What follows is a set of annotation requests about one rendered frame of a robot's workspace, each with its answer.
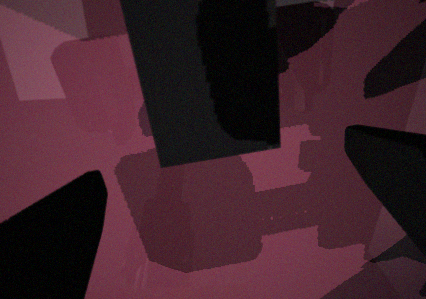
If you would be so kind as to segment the black two-prong plug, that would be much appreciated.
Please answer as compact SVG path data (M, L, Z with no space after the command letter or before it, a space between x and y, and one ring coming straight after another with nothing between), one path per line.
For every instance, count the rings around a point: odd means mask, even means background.
M281 148L275 0L120 0L161 168Z

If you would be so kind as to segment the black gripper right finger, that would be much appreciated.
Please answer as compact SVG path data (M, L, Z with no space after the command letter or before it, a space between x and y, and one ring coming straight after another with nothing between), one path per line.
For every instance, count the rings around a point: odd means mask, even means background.
M426 257L426 134L351 125L345 153Z

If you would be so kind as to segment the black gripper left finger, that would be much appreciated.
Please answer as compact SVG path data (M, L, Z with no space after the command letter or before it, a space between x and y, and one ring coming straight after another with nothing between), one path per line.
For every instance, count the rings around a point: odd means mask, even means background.
M0 223L0 299L84 299L108 191L87 172Z

